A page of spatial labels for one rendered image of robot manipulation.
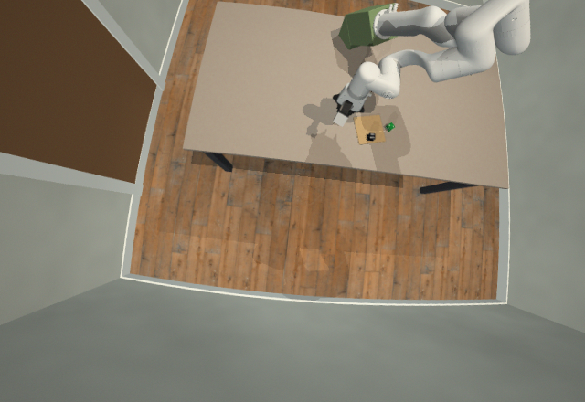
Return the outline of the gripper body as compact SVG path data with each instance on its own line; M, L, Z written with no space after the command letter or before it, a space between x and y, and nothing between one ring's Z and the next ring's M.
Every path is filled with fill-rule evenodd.
M337 99L337 102L343 106L343 104L345 103L345 101L348 100L348 101L350 101L350 102L353 103L353 105L352 105L352 107L351 107L350 110L358 112L358 111L361 110L361 108L365 104L367 98L364 98L363 100L354 100L354 99L352 99L349 96L348 92L347 92L348 84L349 83L347 83L344 86L344 88L341 90L341 93L340 93L340 95L339 95L339 97Z

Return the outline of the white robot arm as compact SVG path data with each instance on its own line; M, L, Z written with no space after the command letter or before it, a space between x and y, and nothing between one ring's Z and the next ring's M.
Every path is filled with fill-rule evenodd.
M490 69L495 62L495 45L507 55L518 55L530 43L529 0L488 0L448 14L433 5L397 12L398 5L390 4L375 16L373 28L378 38L422 34L448 49L433 54L405 49L384 57L378 66L362 63L347 87L354 100L371 97L370 91L386 99L396 98L400 68L409 65L423 67L431 81L441 82Z

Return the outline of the tan flat mat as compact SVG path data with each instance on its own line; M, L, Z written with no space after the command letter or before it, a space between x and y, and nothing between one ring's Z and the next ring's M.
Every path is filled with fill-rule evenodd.
M354 122L359 144L382 143L386 141L380 115L354 117ZM374 141L367 140L367 135L369 133L374 133L376 135Z

